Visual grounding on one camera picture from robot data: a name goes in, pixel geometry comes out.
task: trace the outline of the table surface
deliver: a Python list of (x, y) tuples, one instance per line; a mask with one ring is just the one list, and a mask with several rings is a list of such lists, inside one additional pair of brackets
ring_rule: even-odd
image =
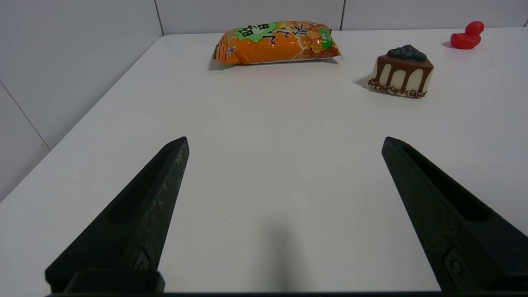
[[(45, 268), (167, 142), (190, 157), (159, 271), (166, 291), (438, 290), (381, 156), (402, 139), (528, 233), (528, 28), (343, 31), (326, 61), (222, 67), (221, 34), (159, 39), (0, 203), (0, 291)], [(424, 99), (366, 88), (413, 44)]]

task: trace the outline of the rubber duck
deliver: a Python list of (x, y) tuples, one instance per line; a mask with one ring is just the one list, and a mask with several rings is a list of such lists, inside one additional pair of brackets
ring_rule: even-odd
[(451, 35), (451, 46), (457, 49), (470, 50), (480, 43), (480, 34), (484, 31), (484, 23), (474, 21), (466, 27), (466, 33)]

